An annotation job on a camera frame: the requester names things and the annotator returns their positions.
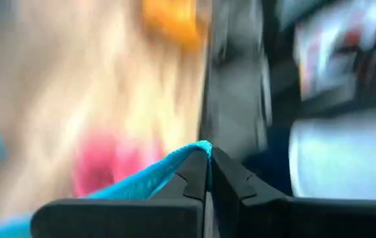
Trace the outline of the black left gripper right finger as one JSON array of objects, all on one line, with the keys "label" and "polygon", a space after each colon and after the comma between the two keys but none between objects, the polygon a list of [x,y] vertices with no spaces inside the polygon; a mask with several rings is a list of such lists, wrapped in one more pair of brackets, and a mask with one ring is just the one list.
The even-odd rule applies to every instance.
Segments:
[{"label": "black left gripper right finger", "polygon": [[212,149],[220,238],[376,238],[376,200],[287,196]]}]

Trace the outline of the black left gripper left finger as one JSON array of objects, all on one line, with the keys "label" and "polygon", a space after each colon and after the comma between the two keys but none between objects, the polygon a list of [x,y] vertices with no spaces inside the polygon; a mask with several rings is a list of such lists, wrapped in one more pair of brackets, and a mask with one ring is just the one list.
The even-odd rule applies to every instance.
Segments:
[{"label": "black left gripper left finger", "polygon": [[32,238],[203,238],[207,154],[192,152],[147,200],[63,199],[35,212]]}]

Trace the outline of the teal microfiber towel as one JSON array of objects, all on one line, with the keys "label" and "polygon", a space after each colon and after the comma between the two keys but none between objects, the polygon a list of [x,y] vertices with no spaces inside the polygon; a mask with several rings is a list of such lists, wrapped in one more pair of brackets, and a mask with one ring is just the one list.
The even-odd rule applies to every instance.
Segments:
[{"label": "teal microfiber towel", "polygon": [[[178,168],[195,150],[206,153],[207,163],[211,164],[212,144],[207,140],[190,143],[172,151],[162,160],[135,175],[90,194],[88,199],[145,200],[151,198],[170,181]],[[32,238],[30,220],[33,215],[29,213],[2,221],[0,238]]]}]

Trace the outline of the pink microfiber towel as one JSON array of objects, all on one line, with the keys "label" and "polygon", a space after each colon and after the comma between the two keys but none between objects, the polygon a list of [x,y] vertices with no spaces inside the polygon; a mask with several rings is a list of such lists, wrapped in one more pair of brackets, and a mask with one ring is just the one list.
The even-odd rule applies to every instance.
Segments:
[{"label": "pink microfiber towel", "polygon": [[78,197],[87,196],[134,175],[165,155],[160,141],[96,132],[79,146],[73,170]]}]

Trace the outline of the yellow microfiber towel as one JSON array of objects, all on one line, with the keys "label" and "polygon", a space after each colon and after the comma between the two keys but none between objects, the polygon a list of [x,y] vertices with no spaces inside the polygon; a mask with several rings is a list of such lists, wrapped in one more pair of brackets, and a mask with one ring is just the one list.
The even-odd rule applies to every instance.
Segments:
[{"label": "yellow microfiber towel", "polygon": [[142,0],[142,18],[149,29],[187,50],[207,43],[211,0]]}]

